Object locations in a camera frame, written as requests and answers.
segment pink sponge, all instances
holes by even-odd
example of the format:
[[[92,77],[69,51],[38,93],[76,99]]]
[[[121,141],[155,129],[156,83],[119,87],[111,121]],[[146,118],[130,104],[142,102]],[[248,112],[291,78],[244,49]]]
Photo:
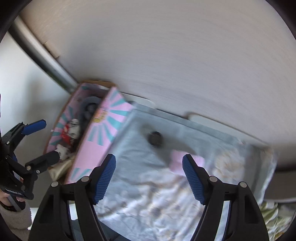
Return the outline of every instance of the pink sponge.
[[[183,156],[185,156],[186,154],[190,154],[190,153],[185,151],[172,150],[170,155],[171,162],[169,165],[169,169],[172,173],[180,176],[185,176],[185,173],[182,167],[182,160],[183,160]],[[203,157],[197,156],[197,155],[191,155],[191,156],[199,167],[204,167],[205,159]]]

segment ribbed blue pad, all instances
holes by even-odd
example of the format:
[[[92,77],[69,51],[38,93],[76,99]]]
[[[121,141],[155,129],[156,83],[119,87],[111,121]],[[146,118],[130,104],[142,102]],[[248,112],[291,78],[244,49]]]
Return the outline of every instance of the ribbed blue pad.
[[[114,170],[116,167],[116,158],[115,156],[112,156],[112,158],[109,160],[108,164],[106,165],[100,179],[98,180],[98,183],[96,185],[96,195],[94,197],[94,202],[98,203],[100,200],[102,200],[105,196],[107,187],[110,183],[110,180],[113,176]]]
[[[183,157],[182,166],[195,199],[205,205],[203,185],[186,156]]]
[[[27,135],[30,135],[34,132],[44,129],[45,127],[46,127],[46,121],[39,120],[39,121],[36,121],[30,125],[25,126],[22,130],[22,134],[27,136]]]

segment bed sheet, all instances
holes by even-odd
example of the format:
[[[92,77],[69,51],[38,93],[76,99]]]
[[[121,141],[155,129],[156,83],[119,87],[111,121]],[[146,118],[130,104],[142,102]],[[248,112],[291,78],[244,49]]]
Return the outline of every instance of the bed sheet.
[[[147,142],[153,131],[163,135],[162,148]],[[245,181],[258,203],[276,167],[271,149],[137,104],[111,147],[116,169],[95,206],[98,219],[131,241],[190,240],[204,206],[194,199],[187,179],[169,170],[172,150],[202,156],[209,175],[223,182]],[[216,240],[222,239],[227,213],[225,202]]]

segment wall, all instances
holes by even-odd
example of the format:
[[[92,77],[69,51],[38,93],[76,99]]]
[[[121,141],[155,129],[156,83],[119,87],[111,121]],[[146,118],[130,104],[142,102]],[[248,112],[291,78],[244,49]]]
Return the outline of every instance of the wall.
[[[296,44],[265,0],[33,0],[21,16],[78,80],[218,120],[296,163]]]
[[[0,43],[0,127],[1,134],[20,122],[32,123],[45,119],[47,127],[25,137],[15,154],[21,164],[42,155],[50,130],[69,94],[43,72],[18,46],[9,34]],[[31,207],[38,207],[51,183],[47,172],[35,182],[35,199]]]

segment sleeve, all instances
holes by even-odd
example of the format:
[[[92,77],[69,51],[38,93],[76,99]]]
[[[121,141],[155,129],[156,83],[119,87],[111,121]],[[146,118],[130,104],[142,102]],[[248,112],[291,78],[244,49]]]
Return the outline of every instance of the sleeve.
[[[27,241],[29,237],[28,227],[32,225],[31,210],[26,202],[26,207],[20,212],[8,211],[0,205],[0,213],[10,230],[21,240]]]

